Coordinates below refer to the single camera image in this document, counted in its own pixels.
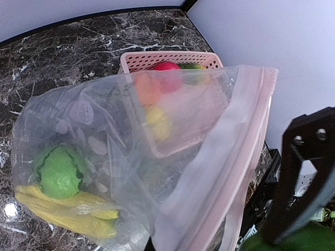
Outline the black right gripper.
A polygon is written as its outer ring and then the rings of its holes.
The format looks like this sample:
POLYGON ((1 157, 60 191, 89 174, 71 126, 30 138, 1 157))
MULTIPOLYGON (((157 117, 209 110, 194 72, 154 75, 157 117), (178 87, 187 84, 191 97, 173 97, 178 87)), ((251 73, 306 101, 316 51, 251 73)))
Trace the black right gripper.
POLYGON ((273 206, 262 228, 278 245, 334 197, 334 108, 294 118, 282 136, 273 206))

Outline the clear zip top bag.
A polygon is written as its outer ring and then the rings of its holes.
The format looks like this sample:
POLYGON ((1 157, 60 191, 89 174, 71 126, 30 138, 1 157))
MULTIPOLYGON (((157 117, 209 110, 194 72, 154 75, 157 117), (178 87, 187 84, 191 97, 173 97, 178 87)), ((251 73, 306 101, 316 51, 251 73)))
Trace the clear zip top bag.
POLYGON ((31 97, 12 130, 14 187, 36 185, 35 159, 73 147, 86 163, 80 191, 114 204, 117 235, 93 238, 111 250, 234 250, 249 181, 260 157, 278 70, 219 69, 229 102, 196 145, 158 158, 131 125, 125 78, 112 75, 31 97))

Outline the yellow toy banana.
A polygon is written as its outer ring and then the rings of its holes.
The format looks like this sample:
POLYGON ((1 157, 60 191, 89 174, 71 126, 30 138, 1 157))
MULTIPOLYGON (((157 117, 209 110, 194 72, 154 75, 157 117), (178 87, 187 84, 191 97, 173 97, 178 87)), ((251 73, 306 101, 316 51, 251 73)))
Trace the yellow toy banana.
POLYGON ((39 218, 75 233, 93 238, 117 235, 116 206, 105 199, 80 191, 66 199, 46 196, 36 185, 15 188, 15 198, 39 218))

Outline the green toy watermelon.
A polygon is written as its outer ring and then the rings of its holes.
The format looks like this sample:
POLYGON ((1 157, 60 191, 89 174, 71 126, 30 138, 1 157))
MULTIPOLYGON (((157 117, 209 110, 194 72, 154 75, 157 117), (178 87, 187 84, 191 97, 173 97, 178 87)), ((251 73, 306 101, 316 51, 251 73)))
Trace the green toy watermelon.
POLYGON ((79 192, 86 163, 73 147, 58 145, 37 155, 34 171, 45 195, 53 199, 67 199, 79 192))

